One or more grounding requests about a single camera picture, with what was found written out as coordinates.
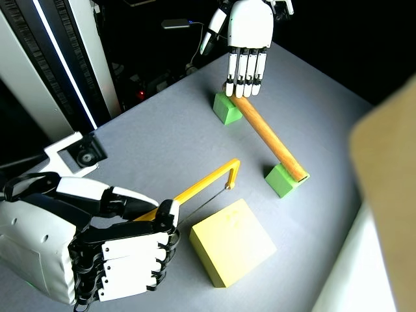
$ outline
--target white cable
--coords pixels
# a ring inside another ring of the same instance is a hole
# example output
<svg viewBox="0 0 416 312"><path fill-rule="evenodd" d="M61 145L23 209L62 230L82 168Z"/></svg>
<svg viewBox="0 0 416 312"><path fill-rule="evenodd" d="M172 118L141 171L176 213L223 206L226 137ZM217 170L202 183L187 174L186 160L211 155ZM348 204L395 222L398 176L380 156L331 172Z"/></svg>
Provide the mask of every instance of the white cable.
<svg viewBox="0 0 416 312"><path fill-rule="evenodd" d="M88 116L88 119L90 120L92 127L94 128L94 130L97 129L97 125L96 122L94 121L90 110L88 109L88 106L86 106L85 100L83 98L83 95L81 94L81 91L79 91L79 88L77 86L77 83L75 82L75 79L72 76L71 70L68 67L68 64L65 61L64 55L62 54L62 51L59 48L58 42L55 39L55 36L53 35L52 29L49 26L49 23L47 22L46 16L44 14L44 11L42 10L42 7L39 4L38 0L33 0L33 4L36 7L36 10L38 11L39 17L42 20L42 23L44 24L44 27L46 29L46 32L49 36L49 39L51 39L51 42L53 44L53 47L55 48L55 51L57 52L57 55L59 57L60 62L62 63L62 65L64 66L66 75L68 76L68 78L71 81L71 84L73 86L73 89L75 90L75 93L77 94L79 101L81 102L82 106L84 107L84 110L86 112L86 115Z"/></svg>
<svg viewBox="0 0 416 312"><path fill-rule="evenodd" d="M200 23L198 21L194 21L194 22L192 22L192 24L201 24L201 38L200 38L200 42L198 43L198 48L196 49L194 56L190 60L190 64L192 64L192 62L194 61L194 57L196 56L196 54L200 50L200 45L201 45L201 42L202 42L202 34L203 34L203 23Z"/></svg>

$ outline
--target robot finger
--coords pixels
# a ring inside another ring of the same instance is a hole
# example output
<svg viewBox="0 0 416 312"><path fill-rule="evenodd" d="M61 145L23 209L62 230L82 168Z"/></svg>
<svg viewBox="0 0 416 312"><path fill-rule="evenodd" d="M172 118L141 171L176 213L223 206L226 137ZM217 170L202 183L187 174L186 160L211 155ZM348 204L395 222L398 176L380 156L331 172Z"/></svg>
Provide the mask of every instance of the robot finger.
<svg viewBox="0 0 416 312"><path fill-rule="evenodd" d="M237 67L237 57L239 50L236 47L230 47L228 60L228 75L226 81L226 96L232 96L234 91L234 75Z"/></svg>
<svg viewBox="0 0 416 312"><path fill-rule="evenodd" d="M255 67L255 75L253 81L252 94L254 96L258 95L260 91L261 81L263 80L263 74L265 72L266 66L266 57L267 57L267 48L262 48L257 57L257 65Z"/></svg>
<svg viewBox="0 0 416 312"><path fill-rule="evenodd" d="M246 79L247 62L248 62L249 49L244 47L241 49L239 57L239 70L237 72L237 84L235 85L235 96L237 98L242 97L244 91L244 82Z"/></svg>
<svg viewBox="0 0 416 312"><path fill-rule="evenodd" d="M246 84L244 85L244 96L248 98L252 94L255 64L257 62L257 49L250 49L248 53L247 72L246 72Z"/></svg>

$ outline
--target saw handle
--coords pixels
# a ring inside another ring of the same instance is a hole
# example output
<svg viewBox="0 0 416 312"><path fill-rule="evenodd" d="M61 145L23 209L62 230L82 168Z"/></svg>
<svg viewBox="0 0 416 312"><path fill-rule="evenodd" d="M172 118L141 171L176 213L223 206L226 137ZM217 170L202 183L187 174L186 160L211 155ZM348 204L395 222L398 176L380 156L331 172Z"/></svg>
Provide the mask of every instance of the saw handle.
<svg viewBox="0 0 416 312"><path fill-rule="evenodd" d="M241 111L250 125L252 125L254 130L272 150L273 154L279 159L293 179L296 180L296 182L305 179L307 177L306 171L300 166L253 105L245 97L237 98L235 95L232 95L230 100Z"/></svg>

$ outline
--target white light strip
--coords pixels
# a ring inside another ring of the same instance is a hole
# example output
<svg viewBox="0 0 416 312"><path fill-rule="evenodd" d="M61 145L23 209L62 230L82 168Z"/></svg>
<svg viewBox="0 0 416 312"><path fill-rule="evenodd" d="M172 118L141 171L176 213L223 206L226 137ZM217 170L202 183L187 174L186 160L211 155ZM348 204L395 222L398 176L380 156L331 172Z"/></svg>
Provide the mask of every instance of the white light strip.
<svg viewBox="0 0 416 312"><path fill-rule="evenodd" d="M87 116L88 116L88 118L90 119L90 122L91 122L91 124L92 124L92 127L94 128L94 130L96 130L96 129L97 129L96 122L94 121L94 119L93 119L93 117L92 117L92 115L91 115L90 110L89 110L89 109L88 109L88 107L86 106L86 103L85 103L85 101L84 101L83 95L81 94L81 92L80 92L80 91L79 91L79 89L78 89L77 83L75 82L75 79L74 79L74 78L73 78L73 76L72 76L72 73L71 73L71 71L70 71L70 68L68 67L68 64L67 64L67 63L66 63L66 61L65 61L64 55L62 54L62 52L61 52L61 50L60 50L60 48L59 48L58 42L57 42L57 40L55 39L55 36L53 35L52 29L51 29L51 27L49 26L49 23L48 23L48 22L47 22L47 20L46 20L46 17L45 17L44 11L42 10L42 7L40 6L40 4L39 4L39 1L38 1L38 0L33 0L33 4L34 4L34 6L36 7L36 9L37 9L37 11L38 11L38 13L39 13L40 19L42 20L42 23L44 24L44 27L45 27L45 29L46 29L46 32L47 32L47 34L48 34L49 38L50 38L50 39L51 39L51 41L52 41L53 47L55 48L55 51L56 51L56 52L57 52L57 54L58 54L58 57L59 57L59 59L60 59L60 62L61 62L61 63L62 63L62 65L64 66L64 69L65 69L66 75L68 75L68 78L70 79L71 84L72 84L72 86L73 86L73 88L74 88L75 92L76 92L76 93L77 93L77 95L78 95L79 101L81 101L81 104L82 104L82 105L83 105L83 107L84 107L84 110L85 110L85 112L86 112L86 115L87 115Z"/></svg>

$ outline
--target blurry tan object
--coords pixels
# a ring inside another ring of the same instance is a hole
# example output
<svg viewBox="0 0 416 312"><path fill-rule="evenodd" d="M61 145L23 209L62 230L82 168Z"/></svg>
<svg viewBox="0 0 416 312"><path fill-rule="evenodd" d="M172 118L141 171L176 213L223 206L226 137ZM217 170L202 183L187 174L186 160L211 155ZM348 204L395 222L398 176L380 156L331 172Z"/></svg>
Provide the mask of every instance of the blurry tan object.
<svg viewBox="0 0 416 312"><path fill-rule="evenodd" d="M352 131L398 311L416 311L416 76Z"/></svg>

